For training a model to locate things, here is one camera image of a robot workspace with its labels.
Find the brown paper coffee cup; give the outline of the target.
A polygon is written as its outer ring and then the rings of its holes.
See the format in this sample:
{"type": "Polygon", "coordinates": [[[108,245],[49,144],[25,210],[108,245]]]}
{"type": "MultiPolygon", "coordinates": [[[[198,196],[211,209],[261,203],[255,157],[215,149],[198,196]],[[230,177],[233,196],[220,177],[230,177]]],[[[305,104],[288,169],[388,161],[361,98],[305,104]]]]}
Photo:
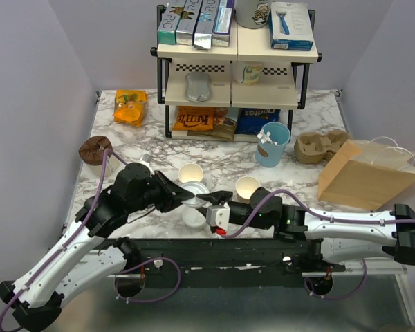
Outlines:
{"type": "Polygon", "coordinates": [[[252,194],[260,187],[260,182],[251,176],[241,177],[235,185],[237,200],[240,203],[249,203],[252,194]]]}

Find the brown paper cups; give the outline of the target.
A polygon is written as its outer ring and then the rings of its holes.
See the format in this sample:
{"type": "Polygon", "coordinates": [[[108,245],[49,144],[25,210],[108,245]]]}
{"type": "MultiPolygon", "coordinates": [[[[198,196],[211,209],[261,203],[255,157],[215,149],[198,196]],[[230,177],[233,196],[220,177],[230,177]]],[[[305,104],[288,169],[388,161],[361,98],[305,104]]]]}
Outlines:
{"type": "Polygon", "coordinates": [[[178,171],[178,179],[181,183],[201,182],[203,180],[204,171],[202,167],[196,163],[188,163],[183,165],[178,171]]]}

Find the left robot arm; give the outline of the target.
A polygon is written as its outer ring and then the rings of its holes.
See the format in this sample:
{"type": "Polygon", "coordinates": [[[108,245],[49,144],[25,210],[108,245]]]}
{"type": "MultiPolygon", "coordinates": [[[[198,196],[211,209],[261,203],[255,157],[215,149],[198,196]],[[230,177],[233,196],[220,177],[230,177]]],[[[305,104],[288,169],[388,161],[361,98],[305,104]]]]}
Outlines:
{"type": "Polygon", "coordinates": [[[73,281],[69,273],[92,249],[127,223],[128,216],[149,206],[170,212],[195,195],[169,180],[162,172],[151,172],[142,163],[130,163],[118,173],[113,185],[98,190],[77,213],[75,224],[24,276],[0,283],[0,298],[12,309],[20,329],[43,331],[62,312],[62,305],[81,286],[112,273],[132,273],[143,265],[140,250],[128,239],[120,239],[114,252],[97,263],[94,271],[73,281]]]}

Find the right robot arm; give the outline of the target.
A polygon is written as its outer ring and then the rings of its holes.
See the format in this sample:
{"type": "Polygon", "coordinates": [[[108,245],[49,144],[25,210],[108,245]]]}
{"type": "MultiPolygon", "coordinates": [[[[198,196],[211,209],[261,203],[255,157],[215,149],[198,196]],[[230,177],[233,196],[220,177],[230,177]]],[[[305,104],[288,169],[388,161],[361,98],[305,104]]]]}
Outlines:
{"type": "Polygon", "coordinates": [[[415,211],[408,205],[396,204],[382,212],[326,212],[306,207],[288,190],[259,187],[248,204],[231,201],[231,195],[227,191],[196,195],[211,204],[203,211],[206,220],[224,238],[231,223],[240,228],[230,238],[250,226],[273,228],[274,236],[287,242],[316,243],[304,254],[306,266],[314,271],[371,257],[415,266],[415,211]]]}

